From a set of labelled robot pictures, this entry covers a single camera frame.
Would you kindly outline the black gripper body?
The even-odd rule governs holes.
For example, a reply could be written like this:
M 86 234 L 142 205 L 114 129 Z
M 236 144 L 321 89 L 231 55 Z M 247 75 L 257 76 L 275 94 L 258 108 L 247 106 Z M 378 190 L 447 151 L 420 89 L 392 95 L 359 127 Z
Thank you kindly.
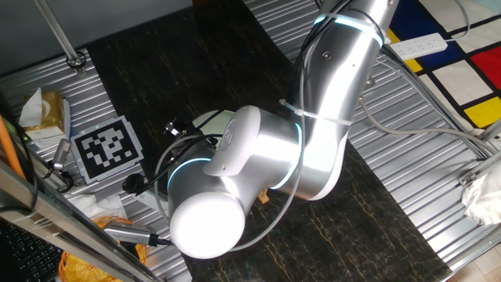
M 191 131 L 192 123 L 190 121 L 174 118 L 164 126 L 163 134 L 178 139 L 187 136 Z

